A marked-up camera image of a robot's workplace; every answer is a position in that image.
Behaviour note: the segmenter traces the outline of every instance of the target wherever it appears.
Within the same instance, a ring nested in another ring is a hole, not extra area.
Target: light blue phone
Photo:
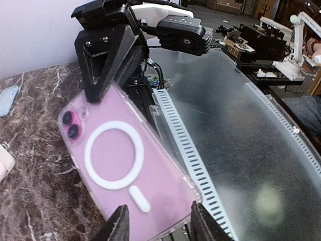
[[[0,94],[0,117],[10,113],[11,107],[14,104],[15,98],[19,91],[19,87],[14,85],[4,89]]]

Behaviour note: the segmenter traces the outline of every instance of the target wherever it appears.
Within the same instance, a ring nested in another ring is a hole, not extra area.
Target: magsafe ring
[[[117,181],[107,181],[96,173],[91,162],[91,150],[96,139],[105,131],[111,129],[118,129],[129,135],[135,148],[135,160],[130,172],[123,178]],[[94,132],[90,135],[86,147],[85,147],[85,167],[90,178],[100,187],[109,190],[117,190],[124,188],[131,184],[139,175],[144,161],[144,146],[138,132],[130,124],[114,120],[106,122],[97,127]]]

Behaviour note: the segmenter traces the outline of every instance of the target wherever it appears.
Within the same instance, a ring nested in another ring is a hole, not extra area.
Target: marble surface
[[[104,222],[57,126],[80,79],[73,63],[0,80],[0,90],[20,88],[10,114],[0,118],[0,143],[16,160],[0,183],[0,240],[90,240]]]

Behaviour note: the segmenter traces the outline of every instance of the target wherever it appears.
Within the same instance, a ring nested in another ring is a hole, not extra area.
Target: perforated metal strip
[[[212,179],[168,92],[166,90],[154,90],[154,95],[162,108],[162,112],[171,129],[186,168],[202,193],[204,207],[230,237],[234,240],[238,240],[231,227]]]
[[[316,170],[318,176],[321,179],[321,166],[317,159],[315,158],[314,154],[311,152],[310,148],[307,146],[305,141],[302,137],[297,134],[293,126],[289,123],[289,121],[284,117],[284,115],[271,103],[271,101],[256,87],[253,83],[246,83],[245,84],[248,88],[250,88],[257,97],[259,97],[263,103],[271,110],[271,112],[275,115],[275,117],[282,123],[285,129],[293,136],[297,145],[301,148],[302,152],[309,160],[313,168]]]

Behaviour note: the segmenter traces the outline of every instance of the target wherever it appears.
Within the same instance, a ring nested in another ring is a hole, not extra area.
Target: bolt
[[[108,43],[109,43],[108,37],[102,37],[102,38],[101,38],[101,41],[102,41],[103,43],[105,43],[105,44],[108,44]]]
[[[87,48],[90,48],[92,45],[91,45],[91,43],[90,43],[89,41],[87,41],[87,42],[85,43],[85,46],[86,46]]]
[[[188,40],[188,39],[184,39],[183,42],[184,42],[184,44],[186,44],[186,45],[190,45],[190,44],[191,44],[191,41]]]

